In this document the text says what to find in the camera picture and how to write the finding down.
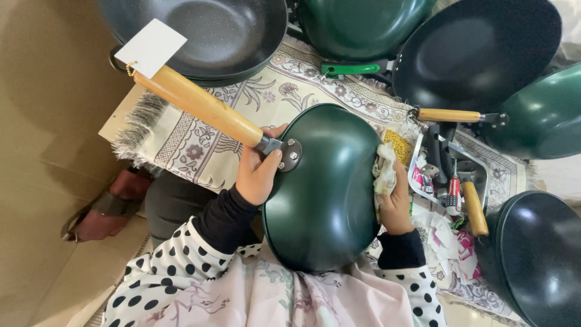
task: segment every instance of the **floral patterned rug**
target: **floral patterned rug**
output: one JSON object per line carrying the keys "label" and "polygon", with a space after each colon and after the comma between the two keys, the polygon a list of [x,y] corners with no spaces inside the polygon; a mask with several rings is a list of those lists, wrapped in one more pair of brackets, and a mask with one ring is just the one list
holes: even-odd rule
{"label": "floral patterned rug", "polygon": [[[312,105],[330,102],[359,115],[379,134],[401,125],[419,132],[406,118],[409,105],[355,78],[326,78],[318,70],[320,61],[308,46],[287,38],[270,64],[254,77],[208,92],[257,126],[279,126]],[[121,131],[114,143],[119,158],[132,159],[136,166],[152,172],[167,169],[216,192],[233,185],[242,151],[240,142],[149,92],[143,94],[127,122],[132,128]],[[457,133],[456,143],[488,164],[492,173],[490,207],[527,189],[524,164],[462,132]],[[467,305],[518,319],[483,280],[461,285],[453,274],[444,277],[438,266],[431,269],[440,291]]]}

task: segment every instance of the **hand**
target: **hand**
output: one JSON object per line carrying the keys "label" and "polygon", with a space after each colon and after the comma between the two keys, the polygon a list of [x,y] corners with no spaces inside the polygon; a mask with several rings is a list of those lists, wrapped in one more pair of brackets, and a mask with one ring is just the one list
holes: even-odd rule
{"label": "hand", "polygon": [[[283,124],[275,129],[263,128],[263,131],[264,134],[277,138],[287,126],[288,124]],[[274,150],[264,161],[260,159],[260,155],[260,152],[244,145],[236,177],[236,189],[244,200],[253,205],[264,203],[272,191],[272,180],[281,162],[282,151]]]}
{"label": "hand", "polygon": [[410,196],[406,167],[396,160],[393,163],[393,170],[396,171],[396,187],[391,196],[381,195],[383,204],[379,206],[379,217],[381,224],[388,230],[388,234],[402,235],[413,232],[415,227],[410,221]]}

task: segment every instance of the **green plastic handle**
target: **green plastic handle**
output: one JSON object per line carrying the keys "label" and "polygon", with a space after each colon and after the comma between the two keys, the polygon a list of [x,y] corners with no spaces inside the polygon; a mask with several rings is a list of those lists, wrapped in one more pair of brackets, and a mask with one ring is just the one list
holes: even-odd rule
{"label": "green plastic handle", "polygon": [[376,63],[366,65],[341,65],[324,62],[321,64],[321,73],[326,77],[337,75],[373,74],[377,73],[380,69],[381,67]]}

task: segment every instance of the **white paper tag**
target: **white paper tag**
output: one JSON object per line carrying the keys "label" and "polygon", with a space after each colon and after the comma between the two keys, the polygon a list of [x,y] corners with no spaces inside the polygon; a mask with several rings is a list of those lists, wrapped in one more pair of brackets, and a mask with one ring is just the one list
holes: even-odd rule
{"label": "white paper tag", "polygon": [[155,18],[129,40],[115,58],[124,63],[137,62],[131,67],[150,79],[186,41],[183,35]]}

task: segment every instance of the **screwdriver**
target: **screwdriver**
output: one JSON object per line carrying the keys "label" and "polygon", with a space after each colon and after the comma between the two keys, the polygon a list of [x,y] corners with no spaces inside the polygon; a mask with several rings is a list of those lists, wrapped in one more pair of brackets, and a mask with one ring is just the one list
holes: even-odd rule
{"label": "screwdriver", "polygon": [[450,179],[448,196],[446,197],[446,212],[450,216],[457,216],[462,212],[460,199],[460,178],[458,177],[458,159],[454,159],[454,176]]}

